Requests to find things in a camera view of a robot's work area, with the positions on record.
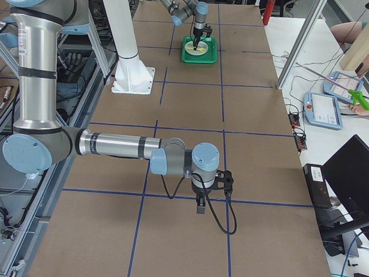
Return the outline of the person's hand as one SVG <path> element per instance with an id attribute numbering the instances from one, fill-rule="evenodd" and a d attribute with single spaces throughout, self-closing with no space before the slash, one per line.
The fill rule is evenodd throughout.
<path id="1" fill-rule="evenodd" d="M 354 112 L 357 115 L 369 116 L 369 111 L 365 110 L 361 104 L 356 104 L 356 105 L 349 104 L 348 107 L 352 112 Z"/>

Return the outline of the person's forearm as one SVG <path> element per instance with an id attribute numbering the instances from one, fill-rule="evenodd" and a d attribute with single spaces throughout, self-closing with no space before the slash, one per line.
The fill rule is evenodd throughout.
<path id="1" fill-rule="evenodd" d="M 366 22 L 361 21 L 348 22 L 334 25 L 330 30 L 342 51 L 345 51 L 346 44 L 352 44 L 366 25 Z"/>

